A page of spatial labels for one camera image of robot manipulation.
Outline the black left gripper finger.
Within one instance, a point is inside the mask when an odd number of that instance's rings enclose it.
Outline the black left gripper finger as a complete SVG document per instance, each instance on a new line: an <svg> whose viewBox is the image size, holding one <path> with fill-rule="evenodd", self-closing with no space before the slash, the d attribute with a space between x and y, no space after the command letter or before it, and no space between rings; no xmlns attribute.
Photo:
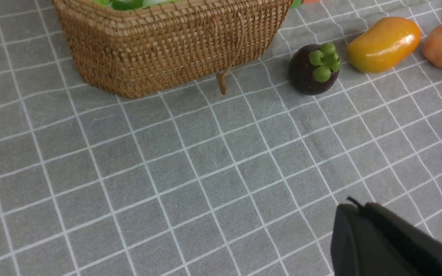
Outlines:
<svg viewBox="0 0 442 276"><path fill-rule="evenodd" d="M442 276L442 243L378 203L347 199L330 243L336 276Z"/></svg>

